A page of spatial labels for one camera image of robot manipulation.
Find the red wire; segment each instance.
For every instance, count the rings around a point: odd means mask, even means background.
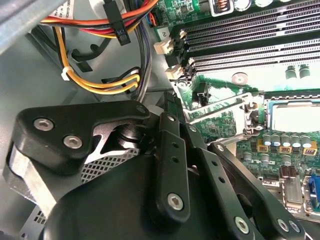
[[[149,0],[144,0],[143,4],[141,7],[144,7],[145,5],[147,5],[149,2]],[[124,23],[124,26],[128,27],[130,24],[132,24],[135,19],[126,21]],[[80,28],[81,31],[86,32],[86,33],[90,33],[90,34],[112,34],[114,32],[114,30],[112,28],[108,28],[108,29],[86,29],[86,28]]]

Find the yellow wire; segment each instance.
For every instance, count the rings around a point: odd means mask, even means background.
[[[133,25],[132,27],[130,27],[128,29],[128,33],[131,33],[139,25],[139,23],[140,22],[138,22],[135,25]],[[117,38],[115,34],[99,34],[99,33],[91,33],[91,32],[88,32],[88,33],[95,35],[95,36],[98,36],[98,37],[106,38],[106,39],[116,39]]]
[[[54,27],[54,30],[57,34],[57,38],[58,38],[58,44],[60,47],[60,54],[61,54],[61,59],[62,59],[62,64],[64,67],[70,67],[69,62],[68,62],[68,57],[66,54],[66,48],[64,45],[64,41],[60,32],[60,28],[59,27]],[[76,82],[80,87],[92,92],[92,93],[96,93],[96,94],[102,94],[102,95],[113,95],[113,94],[119,94],[119,93],[123,93],[127,90],[129,90],[132,87],[138,87],[138,82],[140,81],[140,76],[138,74],[132,74],[129,77],[126,77],[122,80],[119,80],[117,82],[113,82],[113,83],[94,83],[94,82],[90,82],[87,81],[79,76],[77,76],[72,70],[68,70],[67,71],[69,77]],[[131,84],[120,88],[120,89],[113,89],[113,90],[100,90],[100,89],[95,89],[95,88],[112,88],[112,87],[116,87],[116,86],[120,86],[122,84],[125,84],[129,81],[131,81],[132,79],[135,79],[135,82],[132,82]]]

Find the wire bundle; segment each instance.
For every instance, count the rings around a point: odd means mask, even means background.
[[[47,17],[41,22],[41,24],[53,26],[52,29],[55,38],[55,44],[51,42],[51,40],[48,38],[48,36],[46,36],[39,26],[33,29],[31,33],[33,33],[35,36],[38,36],[39,39],[41,39],[46,45],[58,53],[58,57],[63,68],[62,72],[65,74],[65,76],[62,74],[62,77],[65,80],[71,79],[80,87],[95,94],[115,95],[119,93],[132,93],[131,99],[142,102],[149,84],[152,56],[150,39],[144,24],[143,22],[141,23],[141,21],[143,18],[148,16],[151,9],[155,4],[157,4],[157,2],[158,0],[144,0],[141,7],[139,7],[138,0],[135,1],[135,6],[133,6],[132,2],[129,2],[128,4],[126,4],[126,1],[124,2],[125,5],[127,5],[127,10],[132,11],[122,14],[122,18],[125,26],[128,29],[128,32],[134,30],[137,36],[140,49],[141,67],[133,67],[113,81],[107,83],[104,81],[102,81],[103,83],[90,82],[74,73],[74,70],[68,61],[64,27],[78,28],[81,31],[88,32],[99,37],[116,38],[113,30],[110,28],[108,19],[69,20]],[[129,91],[131,88],[135,88],[135,90],[132,92]]]
[[[144,0],[140,8],[122,14],[122,19],[128,33],[132,32],[138,26],[140,21],[150,13],[157,2],[158,0]],[[116,35],[114,34],[108,19],[77,20],[60,19],[48,16],[41,21],[41,24],[55,27],[77,28],[83,32],[98,37],[111,39],[116,38]]]
[[[61,28],[55,26],[54,27],[54,36],[56,39],[57,47],[58,47],[58,54],[61,61],[62,66],[66,69],[66,75],[68,78],[72,79],[75,83],[77,83],[80,87],[95,93],[95,94],[102,94],[102,95],[114,95],[119,93],[124,93],[125,91],[129,90],[130,88],[137,88],[138,83],[140,81],[140,75],[139,74],[132,74],[129,77],[123,78],[122,80],[118,80],[116,82],[112,83],[94,83],[87,81],[78,75],[76,75],[69,65],[68,57],[66,53],[66,47],[64,44],[63,36],[61,33]],[[119,88],[119,89],[108,89],[108,88],[114,88],[121,86],[123,84],[128,83],[129,81],[136,79],[136,81],[128,84],[125,87]]]

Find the cable tie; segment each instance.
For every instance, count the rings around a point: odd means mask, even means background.
[[[71,67],[71,66],[65,66],[63,69],[62,69],[62,73],[61,73],[61,77],[63,80],[65,81],[70,81],[70,78],[67,76],[67,72],[71,70],[72,72],[74,72],[74,69]]]
[[[114,0],[104,0],[103,9],[121,46],[131,43],[128,31],[122,19],[118,5]]]

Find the black plastic bracket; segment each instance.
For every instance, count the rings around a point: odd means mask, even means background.
[[[176,230],[190,217],[186,146],[179,137],[179,127],[175,116],[166,112],[160,115],[156,180],[149,214],[166,232]]]
[[[74,49],[71,52],[71,57],[74,59],[77,67],[83,72],[92,72],[92,68],[90,67],[88,61],[95,59],[103,53],[108,44],[110,43],[110,38],[104,38],[101,45],[97,46],[95,44],[91,44],[90,49],[92,52],[90,53],[80,53],[78,49]]]
[[[185,125],[188,141],[188,163],[198,170],[203,196],[213,216],[219,216],[219,234],[222,239],[262,240],[264,237],[246,216],[226,172],[216,154],[206,150],[199,130]]]
[[[305,239],[302,225],[225,146],[214,142],[208,149],[236,179],[233,190],[251,203],[255,225],[266,239]]]
[[[117,3],[112,0],[104,0],[103,5],[109,24],[121,46],[131,43],[126,26],[122,19]]]
[[[57,174],[71,175],[93,151],[95,127],[103,125],[102,133],[107,139],[116,127],[142,124],[149,117],[148,109],[133,100],[29,108],[18,114],[12,141],[30,159]],[[53,128],[40,130],[35,126],[38,119],[49,120]],[[64,143],[67,136],[79,138],[81,146],[77,149],[67,147]]]

